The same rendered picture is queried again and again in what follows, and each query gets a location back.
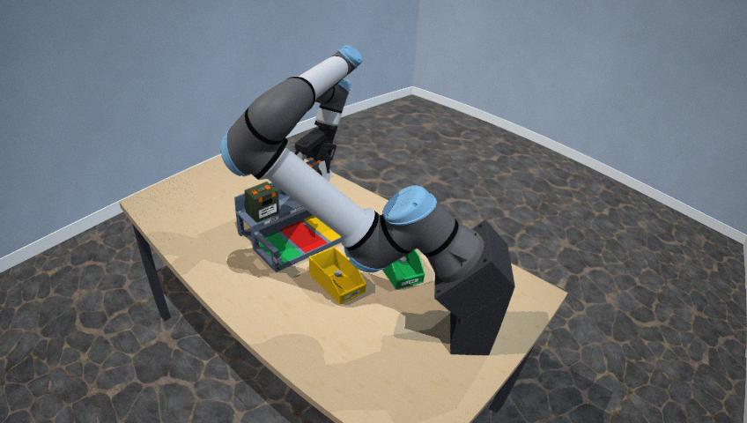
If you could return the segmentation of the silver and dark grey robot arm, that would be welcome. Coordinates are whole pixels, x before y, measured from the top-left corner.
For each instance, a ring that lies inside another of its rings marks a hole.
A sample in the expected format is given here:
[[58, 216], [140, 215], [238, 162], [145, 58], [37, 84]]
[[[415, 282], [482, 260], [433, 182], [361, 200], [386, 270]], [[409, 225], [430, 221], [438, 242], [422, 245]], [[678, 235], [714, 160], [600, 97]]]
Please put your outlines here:
[[317, 122], [339, 124], [351, 88], [344, 78], [362, 61], [362, 55], [346, 45], [263, 93], [223, 137], [222, 159], [238, 176], [268, 179], [340, 235], [344, 253], [357, 269], [377, 272], [418, 249], [438, 278], [455, 281], [475, 266], [484, 239], [458, 223], [427, 190], [420, 186], [400, 190], [380, 215], [359, 207], [290, 151], [286, 137], [315, 102], [321, 103]]

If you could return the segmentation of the grey metal shelf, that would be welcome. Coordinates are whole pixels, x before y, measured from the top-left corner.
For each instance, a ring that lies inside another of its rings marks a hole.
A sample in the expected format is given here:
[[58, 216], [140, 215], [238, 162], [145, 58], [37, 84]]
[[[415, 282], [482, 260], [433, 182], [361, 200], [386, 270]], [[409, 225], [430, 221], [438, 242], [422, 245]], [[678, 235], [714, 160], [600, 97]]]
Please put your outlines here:
[[[234, 202], [239, 236], [245, 234], [252, 241], [253, 250], [271, 269], [281, 271], [341, 242], [341, 236], [270, 184], [278, 190], [279, 214], [255, 222], [246, 212], [244, 193]], [[244, 230], [243, 220], [251, 229]]]

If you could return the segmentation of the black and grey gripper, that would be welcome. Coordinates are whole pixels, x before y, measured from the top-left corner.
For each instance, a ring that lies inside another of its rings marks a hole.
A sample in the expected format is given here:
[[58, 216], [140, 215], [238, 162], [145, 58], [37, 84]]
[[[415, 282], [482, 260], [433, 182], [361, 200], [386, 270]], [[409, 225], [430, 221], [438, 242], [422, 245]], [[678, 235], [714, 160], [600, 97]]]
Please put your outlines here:
[[[337, 148], [337, 145], [333, 144], [333, 140], [337, 132], [337, 128], [336, 128], [337, 126], [332, 126], [332, 125], [328, 125], [328, 124], [317, 122], [317, 121], [315, 121], [314, 125], [322, 126], [322, 128], [319, 127], [319, 130], [328, 131], [329, 133], [328, 137], [324, 139], [322, 142], [320, 142], [316, 147], [314, 147], [309, 152], [304, 154], [304, 152], [296, 150], [295, 154], [298, 157], [300, 157], [303, 161], [305, 158], [310, 158], [310, 157], [313, 158], [314, 161], [318, 161], [322, 158], [322, 161], [319, 165], [319, 169], [322, 171], [322, 177], [326, 178], [329, 181], [329, 178], [331, 179], [333, 176], [332, 172], [329, 170], [329, 166], [330, 166], [330, 160], [333, 160], [333, 156]], [[333, 153], [332, 157], [330, 157], [331, 153]]]

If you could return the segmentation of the green bin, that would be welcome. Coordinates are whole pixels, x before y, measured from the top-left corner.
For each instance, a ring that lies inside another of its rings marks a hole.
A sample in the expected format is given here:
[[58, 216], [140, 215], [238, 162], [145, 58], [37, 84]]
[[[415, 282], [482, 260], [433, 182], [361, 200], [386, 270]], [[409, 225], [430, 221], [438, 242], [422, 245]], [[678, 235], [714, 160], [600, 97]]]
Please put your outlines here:
[[395, 289], [422, 283], [425, 277], [423, 265], [416, 250], [411, 251], [405, 257], [405, 263], [400, 263], [398, 259], [389, 267], [383, 269]]

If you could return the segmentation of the yellow bin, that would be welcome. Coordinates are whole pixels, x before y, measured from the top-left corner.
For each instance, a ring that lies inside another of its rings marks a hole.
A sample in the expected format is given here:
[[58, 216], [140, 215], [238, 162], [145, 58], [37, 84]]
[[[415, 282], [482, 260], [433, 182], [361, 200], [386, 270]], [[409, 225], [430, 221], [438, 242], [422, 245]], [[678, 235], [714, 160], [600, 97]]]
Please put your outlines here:
[[[335, 271], [341, 271], [342, 276], [336, 277]], [[339, 304], [366, 290], [366, 282], [359, 269], [335, 247], [309, 257], [309, 275]]]

